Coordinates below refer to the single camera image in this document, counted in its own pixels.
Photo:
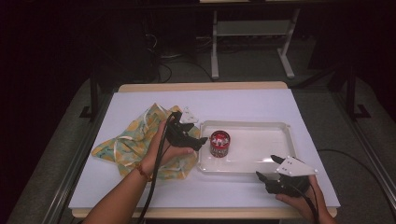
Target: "plastic tray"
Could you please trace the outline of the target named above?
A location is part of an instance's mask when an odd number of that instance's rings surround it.
[[[201,136],[210,137],[218,130],[230,137],[228,155],[216,158],[210,153],[210,140],[199,151],[197,166],[210,173],[273,174],[279,164],[271,155],[296,157],[290,126],[283,122],[244,122],[207,120],[201,124]]]

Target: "can lid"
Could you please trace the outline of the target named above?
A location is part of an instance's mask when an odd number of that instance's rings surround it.
[[[210,136],[210,145],[216,149],[227,149],[230,141],[230,135],[224,131],[215,131]]]

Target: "yellow patterned cloth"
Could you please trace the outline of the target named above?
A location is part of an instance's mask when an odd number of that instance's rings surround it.
[[[138,119],[132,121],[122,134],[100,144],[91,154],[103,160],[114,161],[119,167],[120,174],[126,176],[146,155],[149,143],[158,131],[160,122],[176,111],[180,111],[176,105],[166,110],[154,104]],[[189,131],[189,136],[198,138],[199,135],[200,130],[196,127]],[[195,152],[174,158],[160,168],[157,177],[159,179],[184,179],[196,162]]]

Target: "human hand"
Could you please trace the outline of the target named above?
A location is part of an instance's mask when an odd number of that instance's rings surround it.
[[[154,170],[155,160],[157,158],[158,149],[161,143],[161,137],[163,136],[163,130],[166,121],[162,121],[158,127],[158,131],[154,134],[151,142],[148,146],[148,152],[141,161],[143,171],[151,175]],[[167,162],[172,160],[174,157],[183,156],[193,153],[191,147],[173,147],[170,145],[168,140],[165,139],[163,144],[163,158],[161,159],[161,165],[165,165]]]
[[[321,224],[336,223],[327,210],[323,192],[318,185],[317,178],[314,175],[311,175],[308,178],[311,183],[311,188],[308,189],[305,195],[312,201],[314,206],[317,206],[316,202],[318,202],[317,210],[319,213],[319,222]],[[295,208],[303,218],[311,223],[315,223],[314,214],[303,197],[294,198],[286,194],[277,194],[276,199]]]

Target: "red can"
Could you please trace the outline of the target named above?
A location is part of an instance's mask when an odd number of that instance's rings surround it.
[[[231,137],[224,131],[215,131],[210,136],[210,153],[214,157],[222,158],[227,156]]]

